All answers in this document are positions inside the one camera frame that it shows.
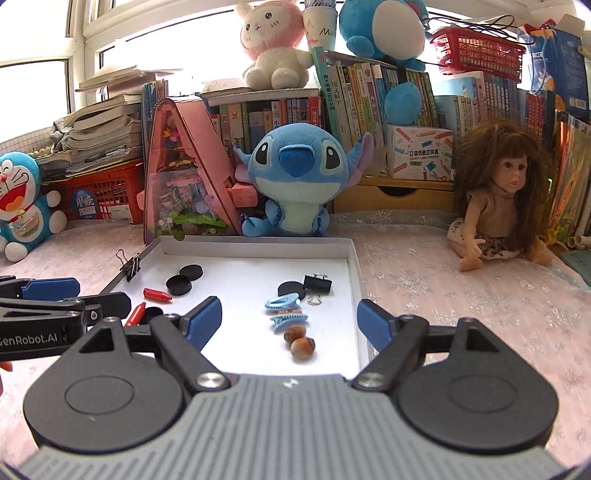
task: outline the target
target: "gray gripper base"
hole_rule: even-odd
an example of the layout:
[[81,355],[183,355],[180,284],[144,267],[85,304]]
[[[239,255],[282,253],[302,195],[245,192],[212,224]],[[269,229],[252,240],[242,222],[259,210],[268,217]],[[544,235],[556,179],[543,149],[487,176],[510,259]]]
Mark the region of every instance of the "gray gripper base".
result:
[[564,468],[535,448],[477,457],[431,443],[383,394],[325,377],[241,376],[195,396],[158,439],[114,455],[42,447],[32,480],[547,480]]

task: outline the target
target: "white tray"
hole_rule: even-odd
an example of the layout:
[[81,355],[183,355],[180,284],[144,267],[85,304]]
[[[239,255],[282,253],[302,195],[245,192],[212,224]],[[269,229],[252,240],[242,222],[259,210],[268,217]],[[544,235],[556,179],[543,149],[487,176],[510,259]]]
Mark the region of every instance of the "white tray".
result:
[[[341,374],[353,378],[373,358],[373,349],[357,327],[356,311],[364,298],[355,247],[344,238],[246,238],[161,236],[141,253],[141,270],[127,282],[117,276],[103,292],[123,291],[132,308],[144,300],[144,288],[166,291],[175,266],[203,267],[191,292],[169,304],[150,301],[164,313],[183,315],[209,296],[222,302],[222,325],[203,349],[221,371],[260,375]],[[282,330],[274,333],[265,302],[285,281],[304,281],[320,273],[332,280],[322,304],[301,308],[309,315],[308,336],[316,342],[307,362],[293,360]]]

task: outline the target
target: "white plush toy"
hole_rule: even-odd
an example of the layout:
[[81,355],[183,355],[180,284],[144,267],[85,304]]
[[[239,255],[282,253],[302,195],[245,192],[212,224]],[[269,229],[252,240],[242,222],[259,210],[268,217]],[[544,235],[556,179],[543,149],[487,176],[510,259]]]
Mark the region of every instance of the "white plush toy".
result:
[[244,19],[241,42],[254,63],[244,72],[253,90],[303,88],[312,55],[297,45],[306,33],[297,0],[273,0],[257,7],[242,1],[236,12]]

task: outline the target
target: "stitch plush toy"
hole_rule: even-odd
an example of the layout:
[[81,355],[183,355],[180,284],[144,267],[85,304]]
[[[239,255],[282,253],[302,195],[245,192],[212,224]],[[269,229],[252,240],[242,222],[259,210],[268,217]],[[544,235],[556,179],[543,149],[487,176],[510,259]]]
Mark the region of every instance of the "stitch plush toy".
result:
[[374,157],[374,139],[366,133],[345,155],[325,130],[289,124],[269,132],[252,155],[235,152],[252,184],[271,199],[266,219],[244,220],[245,236],[324,236],[329,214],[323,205],[361,179]]
[[[340,33],[358,57],[395,60],[400,66],[424,72],[417,60],[425,47],[423,23],[428,18],[423,0],[345,0],[339,14]],[[421,113],[421,93],[410,82],[386,95],[389,124],[410,125]]]
[[236,12],[244,19],[242,46],[254,61],[244,73],[246,85],[253,90],[305,87],[313,62],[309,52],[295,48],[306,33],[297,0],[257,7],[242,0]]
[[11,262],[19,262],[46,237],[65,230],[66,214],[50,211],[61,201],[59,192],[37,198],[41,176],[29,155],[2,155],[0,170],[0,251]]

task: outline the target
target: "drawer handle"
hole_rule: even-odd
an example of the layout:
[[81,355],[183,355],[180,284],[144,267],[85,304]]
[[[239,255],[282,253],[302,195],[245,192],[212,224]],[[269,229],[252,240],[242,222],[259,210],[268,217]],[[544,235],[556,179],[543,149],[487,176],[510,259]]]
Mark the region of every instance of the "drawer handle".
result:
[[412,195],[417,189],[411,189],[409,187],[378,187],[382,193],[389,197],[406,197]]

